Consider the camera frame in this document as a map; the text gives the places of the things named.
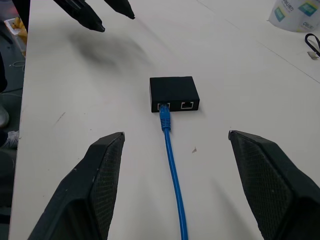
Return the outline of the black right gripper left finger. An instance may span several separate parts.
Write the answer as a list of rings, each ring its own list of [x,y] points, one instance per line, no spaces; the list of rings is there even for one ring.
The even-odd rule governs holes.
[[[30,240],[106,240],[114,214],[125,134],[90,145],[63,178],[33,228]]]

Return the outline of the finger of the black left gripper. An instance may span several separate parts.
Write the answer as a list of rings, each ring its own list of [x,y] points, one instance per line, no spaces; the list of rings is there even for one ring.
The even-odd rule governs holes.
[[[83,27],[101,33],[105,31],[102,20],[85,0],[54,0],[54,2]]]
[[[129,19],[135,19],[135,14],[128,0],[104,0],[114,11]]]

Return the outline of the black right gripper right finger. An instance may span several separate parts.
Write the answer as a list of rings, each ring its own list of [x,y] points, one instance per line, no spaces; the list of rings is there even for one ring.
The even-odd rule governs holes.
[[[320,188],[261,136],[228,133],[242,188],[265,240],[318,240]]]

